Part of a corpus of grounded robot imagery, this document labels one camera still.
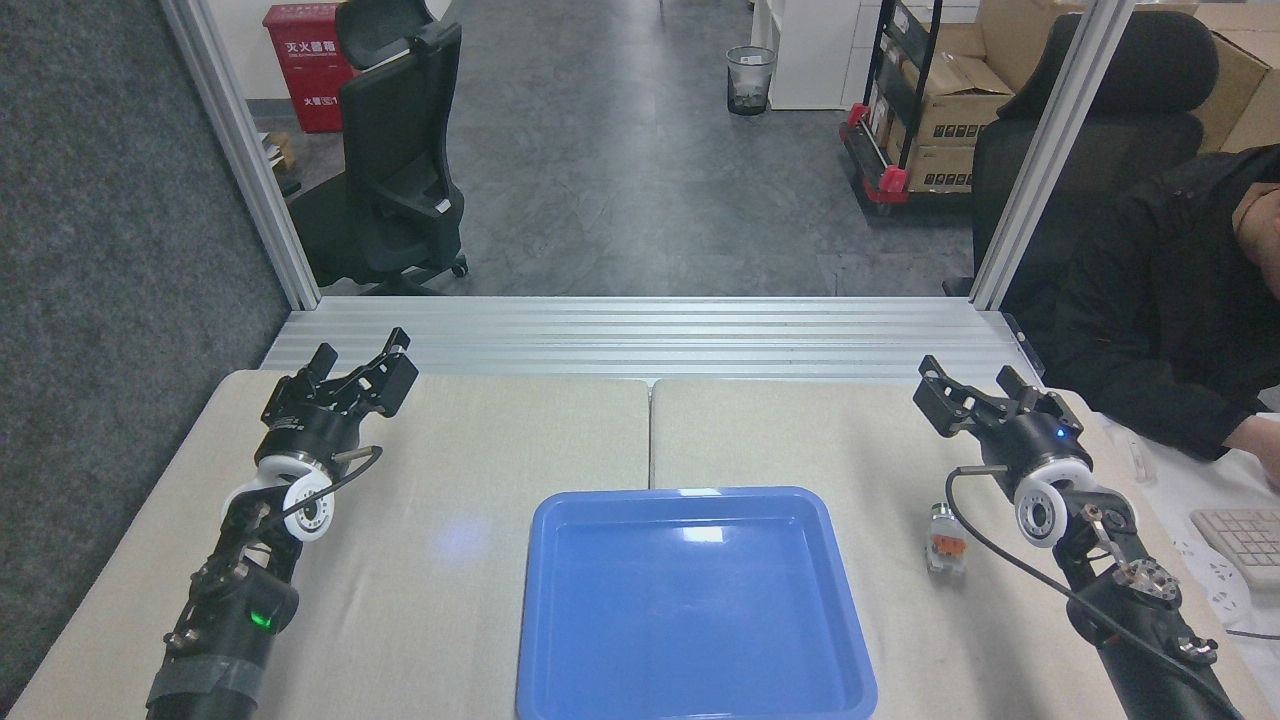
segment hand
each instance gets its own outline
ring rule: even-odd
[[[1280,492],[1280,423],[1252,415],[1222,445],[1256,455],[1271,489]]]

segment blue plastic tray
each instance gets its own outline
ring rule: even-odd
[[[547,498],[516,696],[522,720],[868,717],[827,507],[796,487]]]

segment keyboard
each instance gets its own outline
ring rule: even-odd
[[[1194,510],[1192,523],[1251,592],[1280,593],[1280,507]]]

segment white wall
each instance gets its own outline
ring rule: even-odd
[[[241,92],[248,100],[288,99],[284,76],[271,47],[262,18],[271,5],[296,5],[315,0],[205,0],[218,26],[223,47],[236,68]],[[426,0],[431,17],[440,18],[453,0]]]

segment red fire extinguisher box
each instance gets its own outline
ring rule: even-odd
[[[271,5],[262,18],[303,132],[342,129],[338,88],[358,74],[338,47],[337,12],[337,3]]]

